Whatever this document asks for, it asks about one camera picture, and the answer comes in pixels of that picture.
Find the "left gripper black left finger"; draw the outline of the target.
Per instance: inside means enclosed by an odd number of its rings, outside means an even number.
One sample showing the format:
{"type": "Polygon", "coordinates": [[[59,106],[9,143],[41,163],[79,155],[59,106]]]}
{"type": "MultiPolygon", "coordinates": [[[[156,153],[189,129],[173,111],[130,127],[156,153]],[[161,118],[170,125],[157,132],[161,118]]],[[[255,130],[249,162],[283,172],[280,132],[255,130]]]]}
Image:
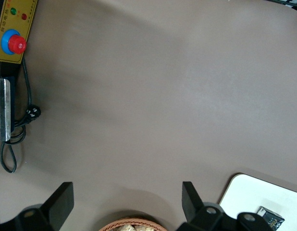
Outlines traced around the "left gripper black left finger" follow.
{"type": "Polygon", "coordinates": [[[64,182],[40,207],[25,209],[0,224],[0,231],[59,231],[73,207],[73,183],[64,182]]]}

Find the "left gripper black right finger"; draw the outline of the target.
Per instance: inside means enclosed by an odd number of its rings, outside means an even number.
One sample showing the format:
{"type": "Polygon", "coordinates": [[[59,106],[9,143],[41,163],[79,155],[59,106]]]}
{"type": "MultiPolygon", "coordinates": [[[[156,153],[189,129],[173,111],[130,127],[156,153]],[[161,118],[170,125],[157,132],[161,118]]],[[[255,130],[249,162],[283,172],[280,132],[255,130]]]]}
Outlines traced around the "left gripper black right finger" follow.
{"type": "Polygon", "coordinates": [[[271,227],[261,216],[241,212],[237,218],[228,216],[215,203],[203,202],[190,181],[182,183],[182,209],[186,222],[178,231],[270,231],[271,227]]]}

